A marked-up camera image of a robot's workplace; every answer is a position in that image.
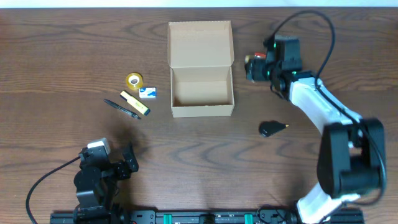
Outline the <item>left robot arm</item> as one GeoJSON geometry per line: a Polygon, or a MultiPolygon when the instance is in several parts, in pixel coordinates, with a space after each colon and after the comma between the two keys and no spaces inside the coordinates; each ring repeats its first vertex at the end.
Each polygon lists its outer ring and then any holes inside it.
{"type": "Polygon", "coordinates": [[[92,141],[79,153],[80,171],[74,178],[79,205],[73,223],[129,223],[130,214],[114,202],[118,181],[131,178],[139,170],[132,143],[123,147],[123,159],[109,160],[107,139],[92,141]]]}

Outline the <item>red black stapler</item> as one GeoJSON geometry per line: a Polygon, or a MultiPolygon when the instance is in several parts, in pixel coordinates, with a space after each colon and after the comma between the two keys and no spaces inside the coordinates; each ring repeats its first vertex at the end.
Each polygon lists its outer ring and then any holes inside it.
{"type": "Polygon", "coordinates": [[[256,53],[254,54],[254,57],[255,57],[255,58],[261,58],[261,59],[266,59],[267,55],[264,54],[264,53],[256,52],[256,53]]]}

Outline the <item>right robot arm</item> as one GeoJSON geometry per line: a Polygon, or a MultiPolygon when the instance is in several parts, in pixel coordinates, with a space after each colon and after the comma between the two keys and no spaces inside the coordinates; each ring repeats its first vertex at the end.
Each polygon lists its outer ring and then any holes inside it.
{"type": "Polygon", "coordinates": [[[322,138],[317,164],[318,182],[296,203],[301,223],[325,223],[344,205],[386,186],[384,126],[348,109],[311,70],[302,67],[300,41],[273,35],[267,52],[245,58],[246,78],[268,81],[270,89],[301,109],[322,138]]]}

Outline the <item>clear tape roll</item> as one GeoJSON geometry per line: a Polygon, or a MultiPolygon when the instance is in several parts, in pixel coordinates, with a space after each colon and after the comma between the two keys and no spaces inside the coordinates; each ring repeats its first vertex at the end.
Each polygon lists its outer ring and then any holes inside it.
{"type": "Polygon", "coordinates": [[[142,75],[136,72],[130,73],[125,81],[127,87],[131,90],[139,90],[144,84],[142,75]]]}

